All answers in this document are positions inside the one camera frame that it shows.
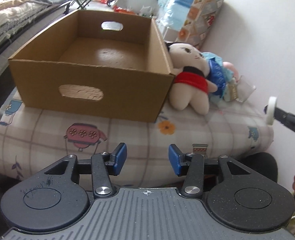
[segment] patterned box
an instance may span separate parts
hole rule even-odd
[[[194,0],[176,41],[200,49],[222,4],[223,0]]]

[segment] ribbed gray surface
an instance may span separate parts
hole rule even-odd
[[[198,200],[175,189],[120,189],[96,200],[75,225],[57,233],[25,235],[10,231],[5,240],[291,240],[285,229],[266,234],[233,231],[216,222]]]

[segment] red shirt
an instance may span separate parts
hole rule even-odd
[[[208,83],[206,79],[200,75],[191,72],[181,72],[174,79],[174,83],[184,83],[192,87],[196,87],[205,93],[209,93]]]

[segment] patterned bedspread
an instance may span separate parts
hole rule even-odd
[[[238,158],[264,151],[272,143],[272,128],[250,104],[222,101],[210,108],[200,116],[190,107],[176,111],[166,103],[155,123],[145,123],[29,108],[17,92],[3,106],[0,173],[25,179],[65,155],[88,159],[125,142],[128,158],[112,181],[156,187],[182,180],[168,161],[172,143],[183,152],[208,158]],[[89,175],[83,175],[80,184],[91,189]]]

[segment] orange flower print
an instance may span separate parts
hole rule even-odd
[[[185,30],[185,29],[182,28],[182,29],[180,30],[180,32],[179,32],[179,38],[180,38],[181,40],[184,40],[184,39],[186,38],[187,34],[188,34],[187,30]]]
[[[199,9],[198,8],[195,8],[195,7],[191,7],[190,8],[190,11],[188,13],[188,17],[192,20],[195,20],[197,15],[199,13]]]
[[[168,120],[158,123],[160,132],[165,135],[171,135],[175,132],[175,125]]]

